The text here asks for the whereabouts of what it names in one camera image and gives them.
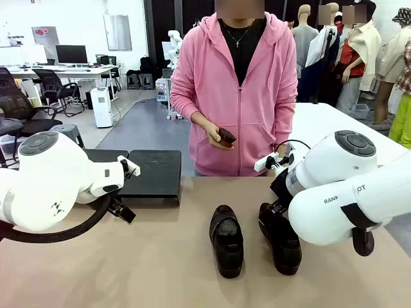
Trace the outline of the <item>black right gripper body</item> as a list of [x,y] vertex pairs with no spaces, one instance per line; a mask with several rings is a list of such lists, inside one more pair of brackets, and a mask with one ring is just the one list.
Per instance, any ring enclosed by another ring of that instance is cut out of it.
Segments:
[[271,183],[270,188],[277,196],[280,203],[290,203],[291,194],[286,186],[286,177],[288,175],[288,170],[285,169],[279,173],[274,181]]

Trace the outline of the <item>black leather shoe silver buckle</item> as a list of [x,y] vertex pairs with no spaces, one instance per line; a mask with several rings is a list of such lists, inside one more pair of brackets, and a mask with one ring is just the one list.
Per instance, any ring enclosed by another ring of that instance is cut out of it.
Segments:
[[243,234],[233,209],[219,205],[211,218],[209,238],[218,271],[224,278],[236,278],[243,266]]

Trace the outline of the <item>person's right forearm pink sleeve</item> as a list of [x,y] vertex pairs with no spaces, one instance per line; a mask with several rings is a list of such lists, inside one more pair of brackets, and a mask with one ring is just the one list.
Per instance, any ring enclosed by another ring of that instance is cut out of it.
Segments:
[[190,120],[193,124],[207,130],[209,121],[194,104],[192,89],[173,85],[171,90],[171,105],[184,119]]

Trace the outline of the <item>person's left forearm pink sleeve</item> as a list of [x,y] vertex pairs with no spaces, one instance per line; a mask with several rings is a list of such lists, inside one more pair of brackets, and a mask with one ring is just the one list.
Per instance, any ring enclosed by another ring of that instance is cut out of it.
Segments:
[[295,113],[295,97],[278,101],[275,104],[274,136],[275,149],[284,145],[292,132],[293,116]]

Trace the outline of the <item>person's right hand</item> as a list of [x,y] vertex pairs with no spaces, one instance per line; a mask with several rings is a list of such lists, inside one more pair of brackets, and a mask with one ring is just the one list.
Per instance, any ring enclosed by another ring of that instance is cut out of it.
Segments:
[[219,150],[224,150],[224,151],[234,149],[234,146],[227,147],[220,143],[221,137],[218,134],[219,127],[217,127],[217,125],[215,125],[214,123],[211,123],[211,122],[206,123],[204,126],[204,130],[207,132],[210,145],[213,146],[214,148],[218,148]]

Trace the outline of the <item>white side table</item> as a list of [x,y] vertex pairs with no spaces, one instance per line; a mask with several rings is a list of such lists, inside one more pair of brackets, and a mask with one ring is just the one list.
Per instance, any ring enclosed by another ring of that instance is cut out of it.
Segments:
[[307,151],[327,135],[339,130],[352,130],[368,137],[376,146],[378,165],[384,166],[409,152],[402,145],[361,122],[325,104],[296,103],[290,146]]

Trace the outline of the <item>mannequin plaid shirt neon trousers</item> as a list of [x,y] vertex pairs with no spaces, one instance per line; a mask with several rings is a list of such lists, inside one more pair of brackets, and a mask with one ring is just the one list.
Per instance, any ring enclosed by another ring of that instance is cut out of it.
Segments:
[[403,92],[397,114],[390,129],[389,138],[411,150],[411,40],[403,53],[404,68],[395,86]]

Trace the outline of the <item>black undershirt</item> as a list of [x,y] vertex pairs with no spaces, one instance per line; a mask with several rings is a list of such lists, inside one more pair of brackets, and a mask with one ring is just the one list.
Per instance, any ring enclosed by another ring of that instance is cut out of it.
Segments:
[[218,20],[222,34],[232,56],[239,86],[242,86],[250,62],[267,25],[267,20],[255,19],[246,28],[233,28]]

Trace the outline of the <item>black backpack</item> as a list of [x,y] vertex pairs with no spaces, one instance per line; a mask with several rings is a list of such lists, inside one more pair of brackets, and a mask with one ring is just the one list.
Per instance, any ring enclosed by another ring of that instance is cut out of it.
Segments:
[[142,74],[155,74],[155,64],[148,56],[144,56],[140,59],[140,72]]

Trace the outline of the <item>black mesh office chair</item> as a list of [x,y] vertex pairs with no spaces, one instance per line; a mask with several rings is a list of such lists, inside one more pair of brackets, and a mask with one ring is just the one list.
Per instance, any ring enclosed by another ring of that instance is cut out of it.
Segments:
[[[43,95],[51,102],[60,103],[61,111],[66,117],[74,117],[85,111],[85,107],[80,98],[80,88],[77,83],[69,82],[63,84],[57,74],[49,69],[33,69],[33,72],[40,78],[43,88]],[[78,99],[81,111],[68,112],[67,99]]]

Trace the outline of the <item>mannequin grey tank top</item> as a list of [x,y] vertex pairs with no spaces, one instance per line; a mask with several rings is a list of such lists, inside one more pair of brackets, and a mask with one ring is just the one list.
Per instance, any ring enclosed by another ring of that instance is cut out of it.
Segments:
[[311,6],[301,5],[297,14],[299,25],[291,29],[297,52],[296,70],[297,78],[301,78],[302,70],[305,68],[310,42],[319,34],[318,30],[308,24],[308,17],[311,14]]

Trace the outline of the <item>mannequin red top cream jacket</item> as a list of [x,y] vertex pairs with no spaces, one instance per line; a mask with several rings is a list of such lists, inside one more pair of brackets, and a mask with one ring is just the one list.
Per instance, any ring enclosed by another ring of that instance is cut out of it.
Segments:
[[357,23],[344,42],[338,79],[342,86],[336,108],[346,115],[353,115],[361,92],[370,90],[376,74],[376,57],[381,47],[381,36],[372,16],[376,6],[367,9],[365,22]]

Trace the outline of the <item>black computer monitor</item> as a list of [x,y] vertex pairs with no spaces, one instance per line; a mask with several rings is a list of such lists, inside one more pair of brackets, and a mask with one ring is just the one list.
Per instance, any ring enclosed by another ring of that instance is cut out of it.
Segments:
[[87,64],[87,52],[85,46],[56,45],[58,62],[60,64]]

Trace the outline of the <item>mannequin beige coat bucket hat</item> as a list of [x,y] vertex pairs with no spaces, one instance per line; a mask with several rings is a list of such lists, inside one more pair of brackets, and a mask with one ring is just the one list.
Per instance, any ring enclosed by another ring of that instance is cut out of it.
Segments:
[[381,82],[374,102],[375,124],[380,124],[386,120],[392,88],[405,67],[403,53],[406,43],[411,40],[411,8],[400,8],[392,21],[398,23],[401,29],[385,44],[385,54],[381,59],[378,73]]

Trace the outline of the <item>white computer monitor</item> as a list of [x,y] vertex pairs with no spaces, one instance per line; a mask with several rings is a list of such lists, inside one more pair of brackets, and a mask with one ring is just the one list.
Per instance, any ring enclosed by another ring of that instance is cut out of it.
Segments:
[[21,51],[25,64],[46,64],[48,61],[43,45],[22,45]]

